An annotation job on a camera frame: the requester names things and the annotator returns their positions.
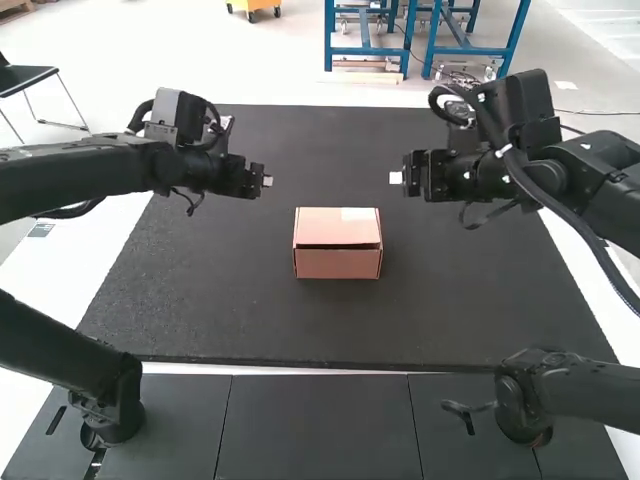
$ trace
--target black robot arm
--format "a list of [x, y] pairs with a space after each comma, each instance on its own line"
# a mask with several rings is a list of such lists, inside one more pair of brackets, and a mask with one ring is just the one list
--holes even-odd
[[[148, 111], [151, 119], [144, 122]], [[107, 196], [144, 191], [168, 196], [178, 187], [201, 199], [205, 192], [257, 198], [271, 177], [263, 165], [247, 168], [244, 157], [228, 152], [232, 126], [232, 117], [221, 118], [200, 97], [160, 89], [136, 110], [129, 133], [0, 150], [0, 224], [30, 215], [76, 216]], [[135, 136], [143, 128], [145, 136]], [[89, 449], [122, 443], [144, 422], [139, 360], [2, 290], [0, 366], [68, 389], [69, 402], [83, 414], [81, 438]]]
[[503, 360], [495, 382], [496, 420], [514, 442], [546, 444], [555, 415], [640, 435], [640, 369], [532, 348]]
[[[444, 95], [460, 100], [443, 105]], [[465, 205], [509, 200], [466, 225], [470, 229], [515, 205], [525, 213], [549, 208], [582, 236], [614, 289], [640, 316], [640, 299], [611, 261], [604, 241], [640, 257], [640, 145], [609, 131], [563, 141], [542, 70], [471, 91], [437, 86], [429, 103], [448, 122], [448, 145], [404, 157], [400, 178], [405, 195]], [[515, 442], [544, 445], [556, 415], [640, 434], [640, 369], [534, 348], [504, 360], [496, 368], [495, 383], [496, 420]], [[451, 405], [443, 403], [449, 410]]]

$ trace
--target black rubber mat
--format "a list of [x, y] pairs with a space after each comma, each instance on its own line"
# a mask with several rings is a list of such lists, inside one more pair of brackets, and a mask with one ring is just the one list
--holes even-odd
[[[274, 187], [256, 201], [211, 195], [192, 218], [183, 199], [155, 197], [82, 332], [174, 361], [463, 370], [531, 345], [615, 360], [537, 215], [469, 232], [459, 204], [389, 186], [404, 153], [445, 145], [430, 111], [221, 110], [237, 117], [232, 151], [265, 163]], [[297, 206], [379, 207], [381, 279], [296, 280]]]

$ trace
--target blue metal rack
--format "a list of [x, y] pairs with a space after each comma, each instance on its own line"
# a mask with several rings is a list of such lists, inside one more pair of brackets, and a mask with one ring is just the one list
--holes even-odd
[[[336, 7], [335, 0], [324, 2], [324, 70], [330, 72], [333, 69], [334, 55], [359, 55], [359, 56], [383, 56], [399, 57], [400, 72], [407, 78], [409, 68], [409, 50], [406, 48], [381, 48], [371, 46], [369, 34], [369, 14], [384, 15], [388, 19], [387, 32], [393, 33], [399, 0], [391, 0], [391, 7], [387, 7], [387, 0], [381, 0], [380, 8], [371, 7]], [[357, 13], [360, 16], [360, 35], [362, 47], [332, 47], [331, 33], [336, 30], [336, 14]]]
[[[509, 72], [511, 61], [513, 60], [513, 54], [515, 53], [518, 40], [520, 39], [520, 33], [524, 26], [527, 12], [531, 0], [520, 0], [520, 5], [516, 13], [513, 26], [511, 27], [511, 33], [509, 34], [509, 40], [506, 47], [476, 47], [471, 44], [468, 38], [469, 33], [473, 33], [476, 25], [476, 19], [478, 17], [478, 11], [480, 10], [480, 0], [473, 0], [471, 7], [456, 7], [455, 0], [449, 0], [446, 4], [443, 0], [434, 0], [433, 5], [419, 6], [417, 0], [409, 1], [409, 11], [407, 17], [407, 34], [405, 35], [405, 48], [411, 48], [411, 39], [413, 38], [413, 31], [415, 27], [416, 12], [432, 12], [431, 24], [429, 30], [429, 41], [427, 43], [427, 54], [424, 61], [424, 67], [422, 69], [423, 78], [431, 78], [433, 70], [433, 58], [435, 55], [482, 55], [502, 58], [503, 62], [498, 70], [498, 78], [504, 77]], [[462, 31], [462, 28], [458, 25], [456, 19], [453, 17], [454, 13], [469, 13], [470, 19], [467, 23], [466, 32]], [[438, 33], [438, 26], [440, 25], [440, 18], [445, 21], [453, 37], [458, 42], [457, 47], [442, 47], [436, 45], [436, 35]]]

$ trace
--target chair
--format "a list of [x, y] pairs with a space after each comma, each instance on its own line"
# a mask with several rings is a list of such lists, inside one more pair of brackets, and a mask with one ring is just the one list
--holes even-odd
[[[25, 100], [27, 101], [27, 105], [29, 106], [29, 111], [31, 112], [31, 116], [36, 122], [44, 125], [54, 125], [57, 127], [72, 128], [75, 130], [82, 130], [84, 132], [91, 133], [89, 130], [89, 126], [87, 125], [87, 122], [84, 120], [84, 117], [80, 113], [80, 110], [78, 110], [78, 106], [76, 105], [76, 102], [74, 102], [73, 97], [69, 93], [69, 90], [67, 90], [67, 87], [62, 81], [62, 78], [60, 78], [59, 71], [60, 70], [56, 67], [11, 65], [7, 61], [7, 59], [4, 57], [2, 52], [0, 52], [0, 98], [7, 98], [7, 97], [10, 97], [11, 95], [22, 92]], [[40, 83], [43, 80], [46, 80], [47, 78], [52, 77], [53, 75], [58, 77], [58, 80], [60, 81], [62, 88], [64, 88], [64, 91], [67, 93], [69, 100], [71, 100], [73, 107], [76, 109], [76, 112], [78, 113], [78, 116], [80, 117], [80, 120], [82, 121], [83, 126], [52, 122], [49, 120], [43, 120], [41, 118], [36, 117], [36, 114], [33, 111], [33, 107], [31, 106], [31, 102], [29, 101], [29, 97], [27, 96], [27, 88], [35, 85], [36, 83]], [[13, 130], [13, 133], [15, 134], [15, 136], [18, 137], [18, 140], [20, 140], [20, 142], [24, 144], [24, 140], [22, 140], [22, 137], [16, 131], [14, 126], [11, 124], [7, 116], [2, 111], [2, 109], [0, 109], [0, 115], [2, 115], [2, 117], [7, 122], [7, 124], [9, 124], [9, 127], [11, 127], [11, 130]]]

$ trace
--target white sticker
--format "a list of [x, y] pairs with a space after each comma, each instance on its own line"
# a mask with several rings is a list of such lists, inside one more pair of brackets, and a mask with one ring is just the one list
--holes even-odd
[[375, 208], [341, 208], [340, 210], [343, 222], [376, 219]]
[[389, 185], [402, 185], [402, 172], [389, 172]]
[[561, 80], [555, 83], [560, 90], [577, 90], [578, 89], [578, 86], [573, 82], [566, 82]]

